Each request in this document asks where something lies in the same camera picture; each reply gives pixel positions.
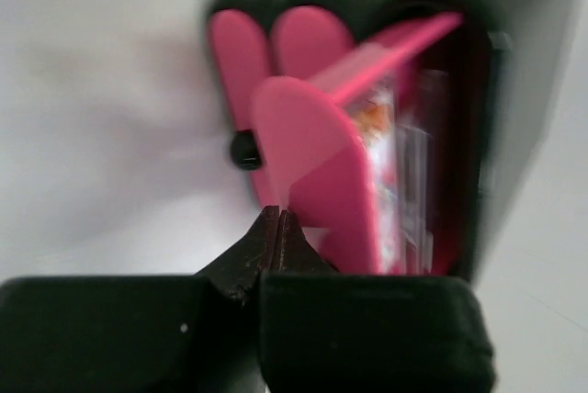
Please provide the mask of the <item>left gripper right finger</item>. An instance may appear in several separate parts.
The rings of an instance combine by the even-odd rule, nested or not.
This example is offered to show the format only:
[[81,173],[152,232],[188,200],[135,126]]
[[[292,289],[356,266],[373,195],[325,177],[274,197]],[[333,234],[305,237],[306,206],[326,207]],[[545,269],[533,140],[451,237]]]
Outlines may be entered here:
[[258,287],[258,361],[273,392],[490,392],[481,305],[446,276],[336,273],[280,214]]

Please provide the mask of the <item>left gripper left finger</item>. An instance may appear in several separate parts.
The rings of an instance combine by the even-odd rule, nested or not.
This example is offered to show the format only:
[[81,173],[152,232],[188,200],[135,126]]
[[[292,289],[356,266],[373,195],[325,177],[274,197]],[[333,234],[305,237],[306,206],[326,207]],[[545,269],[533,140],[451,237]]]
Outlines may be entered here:
[[1,285],[4,392],[262,392],[254,290],[277,238],[265,208],[193,275],[21,276]]

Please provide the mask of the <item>pink top drawer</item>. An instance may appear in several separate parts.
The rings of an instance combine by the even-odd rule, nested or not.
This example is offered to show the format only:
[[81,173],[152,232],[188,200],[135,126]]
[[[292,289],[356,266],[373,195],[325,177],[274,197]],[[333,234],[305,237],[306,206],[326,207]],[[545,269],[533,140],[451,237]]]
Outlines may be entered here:
[[404,67],[461,23],[455,12],[415,20],[389,47],[361,45],[309,80],[274,76],[253,95],[253,130],[270,189],[341,272],[386,275],[367,153],[353,121],[358,102],[389,88],[395,115]]

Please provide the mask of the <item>black drawer organizer case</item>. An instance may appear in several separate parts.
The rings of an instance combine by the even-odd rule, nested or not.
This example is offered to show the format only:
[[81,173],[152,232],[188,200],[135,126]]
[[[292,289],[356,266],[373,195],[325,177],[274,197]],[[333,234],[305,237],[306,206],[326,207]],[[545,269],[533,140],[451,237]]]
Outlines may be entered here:
[[472,280],[483,255],[481,172],[503,57],[496,40],[501,24],[492,0],[217,0],[206,23],[208,42],[208,23],[214,13],[243,11],[266,35],[272,65],[266,80],[283,76],[277,72],[270,34],[277,18],[296,6],[318,6],[337,15],[353,35],[351,51],[367,43],[389,47],[418,19],[445,12],[461,15],[457,29],[403,69],[406,83],[395,107],[396,155],[400,175],[399,121],[416,95],[418,78],[426,70],[447,73],[446,114],[436,151],[433,264],[428,275]]

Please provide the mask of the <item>floral clear makeup box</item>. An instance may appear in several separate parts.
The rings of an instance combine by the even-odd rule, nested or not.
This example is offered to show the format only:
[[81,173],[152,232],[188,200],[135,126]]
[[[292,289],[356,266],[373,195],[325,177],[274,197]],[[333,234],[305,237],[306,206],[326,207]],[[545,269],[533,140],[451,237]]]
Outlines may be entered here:
[[394,94],[386,87],[362,97],[353,121],[367,153],[376,202],[377,249],[381,271],[392,273],[401,259]]

